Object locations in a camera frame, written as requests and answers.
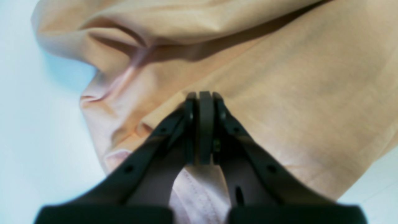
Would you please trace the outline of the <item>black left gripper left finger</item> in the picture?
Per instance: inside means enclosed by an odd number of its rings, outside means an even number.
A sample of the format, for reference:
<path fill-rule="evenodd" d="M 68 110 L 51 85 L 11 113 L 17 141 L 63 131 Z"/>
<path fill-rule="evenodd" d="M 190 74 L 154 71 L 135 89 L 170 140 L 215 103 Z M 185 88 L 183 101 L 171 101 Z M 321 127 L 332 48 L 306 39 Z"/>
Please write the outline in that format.
<path fill-rule="evenodd" d="M 173 224 L 175 179 L 195 161 L 197 95 L 191 92 L 148 139 L 82 196 L 43 207 L 36 224 Z"/>

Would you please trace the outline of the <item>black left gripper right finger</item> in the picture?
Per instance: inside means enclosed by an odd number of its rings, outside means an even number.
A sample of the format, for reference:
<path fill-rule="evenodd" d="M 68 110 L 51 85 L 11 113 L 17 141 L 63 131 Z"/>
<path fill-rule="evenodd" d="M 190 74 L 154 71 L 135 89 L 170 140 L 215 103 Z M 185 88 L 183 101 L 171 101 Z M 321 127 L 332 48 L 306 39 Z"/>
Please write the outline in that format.
<path fill-rule="evenodd" d="M 366 224 L 357 205 L 306 187 L 259 146 L 219 93 L 199 93 L 199 164 L 220 166 L 230 196 L 228 224 Z"/>

